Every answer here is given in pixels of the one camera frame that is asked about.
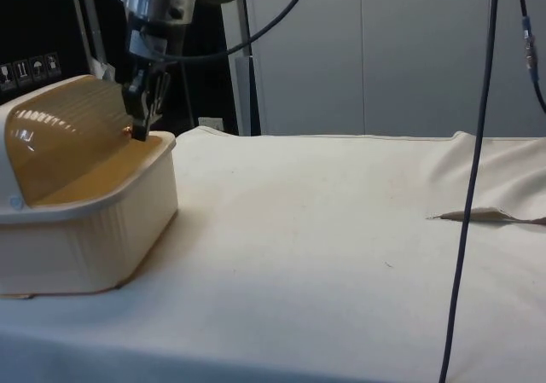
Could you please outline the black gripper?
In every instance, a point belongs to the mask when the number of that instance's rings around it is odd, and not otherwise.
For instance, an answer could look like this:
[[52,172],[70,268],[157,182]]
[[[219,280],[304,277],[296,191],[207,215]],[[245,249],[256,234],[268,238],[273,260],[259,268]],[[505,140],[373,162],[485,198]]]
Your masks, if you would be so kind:
[[[148,23],[129,14],[127,16],[126,51],[129,55],[149,61],[163,61],[168,40],[163,26]],[[155,62],[150,67],[138,68],[133,79],[123,84],[122,98],[126,113],[131,117],[131,137],[146,141],[150,124],[162,116],[162,107],[171,82],[166,64]]]

